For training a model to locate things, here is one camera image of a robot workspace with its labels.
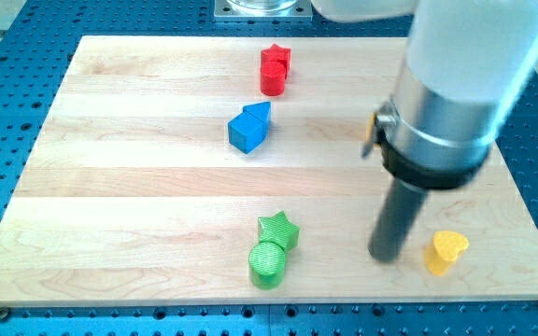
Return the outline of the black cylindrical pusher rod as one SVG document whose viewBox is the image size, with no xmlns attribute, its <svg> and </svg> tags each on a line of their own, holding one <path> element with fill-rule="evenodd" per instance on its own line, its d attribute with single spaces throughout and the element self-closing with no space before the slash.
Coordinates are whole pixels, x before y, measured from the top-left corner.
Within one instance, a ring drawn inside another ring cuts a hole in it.
<svg viewBox="0 0 538 336">
<path fill-rule="evenodd" d="M 392 181 L 367 245 L 375 260 L 393 262 L 399 257 L 427 196 L 426 189 L 400 179 Z"/>
</svg>

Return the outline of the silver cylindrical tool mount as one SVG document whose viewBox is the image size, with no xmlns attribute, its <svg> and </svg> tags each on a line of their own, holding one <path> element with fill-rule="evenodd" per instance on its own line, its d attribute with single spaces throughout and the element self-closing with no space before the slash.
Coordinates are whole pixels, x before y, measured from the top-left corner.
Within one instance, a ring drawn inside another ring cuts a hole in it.
<svg viewBox="0 0 538 336">
<path fill-rule="evenodd" d="M 455 189 L 469 183 L 488 157 L 501 128 L 499 106 L 445 97 L 421 82 L 407 63 L 395 89 L 376 111 L 372 144 L 395 178 L 422 189 Z"/>
</svg>

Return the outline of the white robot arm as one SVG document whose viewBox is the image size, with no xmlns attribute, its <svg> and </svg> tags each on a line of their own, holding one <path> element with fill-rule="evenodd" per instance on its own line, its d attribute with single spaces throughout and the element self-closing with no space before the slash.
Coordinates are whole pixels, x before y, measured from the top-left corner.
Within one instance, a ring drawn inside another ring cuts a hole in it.
<svg viewBox="0 0 538 336">
<path fill-rule="evenodd" d="M 392 183 L 368 243 L 396 260 L 428 193 L 468 183 L 486 160 L 538 61 L 538 1 L 313 0 L 336 22 L 411 15 L 390 98 L 362 151 L 380 147 Z"/>
</svg>

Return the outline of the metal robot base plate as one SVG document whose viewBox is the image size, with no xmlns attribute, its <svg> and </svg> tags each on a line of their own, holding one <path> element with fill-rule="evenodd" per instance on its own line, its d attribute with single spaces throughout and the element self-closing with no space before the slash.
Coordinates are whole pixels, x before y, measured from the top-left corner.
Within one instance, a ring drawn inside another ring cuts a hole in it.
<svg viewBox="0 0 538 336">
<path fill-rule="evenodd" d="M 309 0 L 215 0 L 214 18 L 219 21 L 311 20 Z"/>
</svg>

